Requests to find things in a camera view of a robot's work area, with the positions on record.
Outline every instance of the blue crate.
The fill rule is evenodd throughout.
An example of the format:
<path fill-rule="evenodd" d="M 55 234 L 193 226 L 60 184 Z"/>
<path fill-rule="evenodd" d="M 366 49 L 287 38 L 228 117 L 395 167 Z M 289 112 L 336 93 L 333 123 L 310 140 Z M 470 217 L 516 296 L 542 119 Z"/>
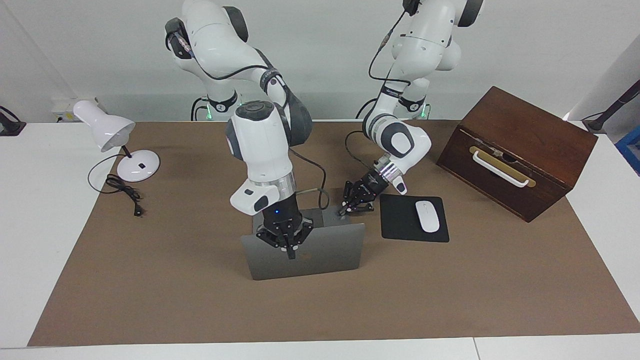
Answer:
<path fill-rule="evenodd" d="M 640 126 L 618 141 L 616 147 L 629 165 L 640 175 Z"/>

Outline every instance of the power outlet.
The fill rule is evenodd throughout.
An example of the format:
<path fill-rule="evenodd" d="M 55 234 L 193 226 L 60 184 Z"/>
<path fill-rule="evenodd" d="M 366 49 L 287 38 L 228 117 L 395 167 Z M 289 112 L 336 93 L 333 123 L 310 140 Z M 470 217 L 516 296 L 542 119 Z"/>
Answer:
<path fill-rule="evenodd" d="M 100 103 L 97 98 L 93 99 L 67 99 L 67 100 L 54 100 L 54 106 L 51 112 L 53 113 L 53 119 L 55 122 L 80 122 L 81 120 L 74 115 L 74 105 L 80 100 L 89 100 L 96 104 L 98 107 Z"/>

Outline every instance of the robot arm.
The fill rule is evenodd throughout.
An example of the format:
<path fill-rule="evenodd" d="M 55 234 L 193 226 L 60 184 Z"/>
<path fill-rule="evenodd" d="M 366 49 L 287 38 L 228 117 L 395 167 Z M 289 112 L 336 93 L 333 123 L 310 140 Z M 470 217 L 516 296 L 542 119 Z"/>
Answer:
<path fill-rule="evenodd" d="M 167 22 L 166 45 L 178 66 L 207 88 L 209 105 L 228 119 L 226 136 L 233 156 L 247 166 L 247 180 L 231 196 L 231 205 L 247 215 L 264 215 L 256 236 L 295 258 L 298 245 L 313 229 L 296 200 L 289 147 L 304 143 L 311 116 L 269 60 L 246 41 L 238 9 L 210 0 L 185 0 L 182 18 Z M 231 80 L 252 81 L 271 99 L 238 105 Z"/>
<path fill-rule="evenodd" d="M 419 127 L 409 126 L 394 114 L 413 115 L 426 98 L 436 70 L 451 70 L 460 60 L 460 47 L 452 40 L 454 26 L 470 26 L 479 15 L 483 0 L 405 0 L 412 16 L 406 34 L 394 44 L 395 58 L 374 108 L 362 122 L 362 132 L 385 154 L 355 184 L 347 182 L 340 214 L 371 210 L 361 205 L 373 201 L 389 184 L 407 193 L 403 175 L 430 150 L 431 140 Z"/>

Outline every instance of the gray laptop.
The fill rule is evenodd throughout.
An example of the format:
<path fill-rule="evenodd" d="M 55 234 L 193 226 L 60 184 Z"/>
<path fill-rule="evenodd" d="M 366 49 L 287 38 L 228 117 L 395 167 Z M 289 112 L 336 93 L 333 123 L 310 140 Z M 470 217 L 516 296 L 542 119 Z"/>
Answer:
<path fill-rule="evenodd" d="M 338 216 L 338 207 L 302 210 L 314 220 L 314 229 L 289 260 L 286 252 L 269 246 L 255 235 L 242 236 L 246 260 L 254 280 L 276 279 L 354 270 L 360 266 L 364 224 L 351 224 Z M 253 217 L 253 230 L 262 224 L 262 214 Z"/>

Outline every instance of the lamp shade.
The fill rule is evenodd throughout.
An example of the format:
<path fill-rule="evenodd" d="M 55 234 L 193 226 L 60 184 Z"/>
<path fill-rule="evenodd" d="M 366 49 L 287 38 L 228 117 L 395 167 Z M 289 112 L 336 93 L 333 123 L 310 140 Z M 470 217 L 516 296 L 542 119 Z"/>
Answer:
<path fill-rule="evenodd" d="M 126 145 L 129 134 L 136 126 L 129 119 L 107 115 L 91 101 L 78 101 L 74 106 L 74 115 L 91 127 L 93 140 L 102 152 Z"/>

